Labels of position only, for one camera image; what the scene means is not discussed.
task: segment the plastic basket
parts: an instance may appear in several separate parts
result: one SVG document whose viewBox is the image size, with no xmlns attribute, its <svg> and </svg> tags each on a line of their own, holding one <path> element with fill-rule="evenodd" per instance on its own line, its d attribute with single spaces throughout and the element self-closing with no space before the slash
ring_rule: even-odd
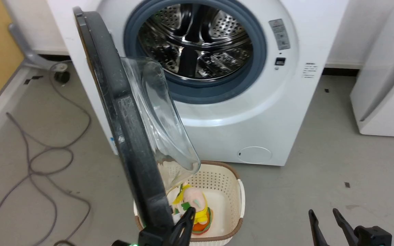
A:
<svg viewBox="0 0 394 246">
<path fill-rule="evenodd" d="M 227 244 L 239 231 L 246 208 L 246 194 L 238 173 L 222 162 L 202 161 L 200 171 L 188 179 L 192 186 L 202 189 L 208 206 L 214 212 L 211 228 L 203 235 L 192 235 L 191 246 L 221 246 Z M 173 189 L 170 202 L 179 193 Z M 136 204 L 133 205 L 136 225 L 142 230 Z"/>
</svg>

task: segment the yellow cloth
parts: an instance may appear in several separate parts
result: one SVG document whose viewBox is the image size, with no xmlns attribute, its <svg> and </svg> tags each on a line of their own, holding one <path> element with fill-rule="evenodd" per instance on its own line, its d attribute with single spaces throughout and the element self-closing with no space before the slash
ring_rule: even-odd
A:
<svg viewBox="0 0 394 246">
<path fill-rule="evenodd" d="M 178 205 L 181 201 L 183 201 L 183 192 L 191 188 L 192 186 L 187 184 L 182 186 L 182 191 L 177 195 L 177 197 L 174 199 L 172 202 L 173 205 Z M 205 222 L 208 221 L 208 202 L 206 201 L 206 197 L 203 194 L 203 198 L 205 199 L 205 208 L 202 211 L 196 212 L 196 215 L 194 216 L 194 224 L 197 224 L 199 222 Z"/>
</svg>

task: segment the washing machine door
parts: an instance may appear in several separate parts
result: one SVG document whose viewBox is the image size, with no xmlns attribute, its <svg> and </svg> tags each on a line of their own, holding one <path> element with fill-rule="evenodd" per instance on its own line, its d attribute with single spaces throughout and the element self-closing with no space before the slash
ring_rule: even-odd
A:
<svg viewBox="0 0 394 246">
<path fill-rule="evenodd" d="M 171 225 L 166 193 L 195 174 L 200 159 L 171 100 L 162 66 L 119 57 L 97 12 L 74 14 L 138 210 L 146 224 Z"/>
</svg>

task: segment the front-load washing machine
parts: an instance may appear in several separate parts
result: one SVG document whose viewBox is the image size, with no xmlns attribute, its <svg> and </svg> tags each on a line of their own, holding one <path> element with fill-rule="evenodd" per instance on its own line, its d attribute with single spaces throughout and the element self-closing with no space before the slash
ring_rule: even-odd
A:
<svg viewBox="0 0 394 246">
<path fill-rule="evenodd" d="M 75 6 L 100 14 L 120 56 L 162 65 L 201 159 L 278 166 L 289 156 L 347 2 L 48 0 L 114 151 Z"/>
</svg>

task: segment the power cord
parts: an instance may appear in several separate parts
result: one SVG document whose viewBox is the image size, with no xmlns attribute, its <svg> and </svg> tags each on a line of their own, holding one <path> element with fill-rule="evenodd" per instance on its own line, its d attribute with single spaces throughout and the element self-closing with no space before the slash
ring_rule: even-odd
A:
<svg viewBox="0 0 394 246">
<path fill-rule="evenodd" d="M 72 161 L 74 160 L 74 153 L 72 152 L 72 150 L 70 150 L 70 146 L 72 146 L 74 143 L 78 142 L 78 140 L 80 140 L 81 137 L 83 137 L 83 135 L 86 133 L 86 131 L 89 129 L 89 126 L 91 126 L 91 122 L 92 122 L 92 118 L 91 115 L 88 113 L 88 111 L 86 111 L 82 106 L 80 106 L 79 104 L 75 103 L 74 101 L 72 101 L 71 99 L 65 97 L 63 94 L 61 94 L 61 92 L 58 91 L 58 89 L 56 88 L 56 86 L 53 83 L 53 68 L 55 66 L 57 66 L 58 64 L 61 63 L 69 63 L 71 62 L 70 60 L 65 60 L 65 61 L 61 61 L 61 62 L 57 62 L 55 63 L 50 71 L 49 71 L 49 80 L 50 80 L 50 84 L 53 87 L 54 91 L 64 100 L 66 100 L 68 103 L 72 104 L 74 107 L 78 108 L 81 110 L 81 112 L 83 112 L 84 114 L 86 114 L 86 116 L 88 117 L 88 123 L 86 125 L 86 128 L 80 133 L 80 135 L 78 137 L 76 137 L 72 142 L 68 143 L 67 145 L 63 145 L 63 146 L 51 146 L 51 145 L 47 145 L 43 142 L 41 142 L 40 140 L 38 140 L 37 138 L 33 137 L 32 135 L 30 135 L 29 133 L 27 133 L 22 126 L 15 120 L 15 118 L 10 114 L 10 113 L 6 113 L 7 117 L 10 119 L 10 121 L 13 122 L 13 124 L 15 124 L 15 126 L 19 129 L 19 132 L 21 133 L 21 137 L 24 141 L 25 144 L 25 149 L 26 149 L 26 160 L 27 160 L 27 169 L 28 169 L 28 174 L 27 176 L 25 176 L 23 179 L 21 179 L 19 182 L 17 182 L 8 192 L 7 194 L 4 196 L 4 198 L 1 200 L 0 202 L 0 209 L 2 207 L 2 205 L 4 204 L 4 202 L 6 201 L 6 199 L 9 197 L 9 195 L 17 188 L 19 187 L 20 184 L 22 184 L 24 181 L 29 180 L 30 183 L 34 186 L 34 188 L 36 188 L 37 191 L 39 191 L 39 193 L 44 196 L 53 206 L 54 208 L 54 219 L 53 219 L 53 224 L 51 225 L 50 229 L 48 230 L 48 232 L 44 235 L 44 237 L 42 237 L 39 241 L 37 241 L 36 243 L 32 244 L 31 246 L 38 246 L 40 245 L 42 242 L 44 242 L 49 236 L 50 234 L 53 232 L 54 227 L 56 225 L 57 222 L 57 205 L 55 200 L 53 200 L 53 198 L 48 195 L 46 192 L 44 192 L 42 189 L 40 189 L 37 184 L 35 183 L 35 181 L 33 180 L 33 176 L 42 176 L 47 178 L 47 180 L 56 188 L 58 189 L 61 193 L 65 194 L 66 196 L 69 196 L 71 198 L 77 199 L 79 201 L 82 201 L 83 203 L 85 203 L 88 206 L 88 211 L 86 212 L 86 215 L 84 216 L 84 218 L 81 220 L 81 222 L 78 224 L 78 226 L 70 233 L 69 236 L 67 236 L 67 238 L 65 240 L 61 240 L 58 241 L 54 244 L 54 246 L 59 246 L 61 244 L 66 244 L 69 246 L 75 246 L 74 244 L 72 244 L 71 242 L 69 242 L 68 240 L 72 237 L 72 235 L 75 234 L 75 232 L 77 232 L 77 230 L 81 227 L 81 225 L 83 224 L 83 222 L 86 220 L 86 218 L 89 215 L 89 212 L 91 211 L 91 204 L 88 200 L 74 195 L 72 193 L 67 192 L 66 190 L 64 190 L 62 187 L 60 187 L 59 185 L 57 185 L 52 179 L 51 176 L 53 174 L 58 174 L 63 172 L 64 170 L 66 170 L 71 164 Z M 30 157 L 30 148 L 28 146 L 28 141 L 27 141 L 27 137 L 29 137 L 31 140 L 33 140 L 34 142 L 42 145 L 44 147 L 44 150 L 42 150 L 41 152 L 39 152 L 38 154 L 34 155 L 33 157 Z M 49 171 L 49 172 L 42 172 L 39 170 L 35 170 L 33 168 L 33 162 L 34 160 L 41 156 L 42 154 L 45 154 L 47 152 L 50 151 L 66 151 L 68 153 L 70 153 L 71 158 L 69 160 L 69 162 L 62 168 L 59 168 L 57 170 L 54 171 Z"/>
</svg>

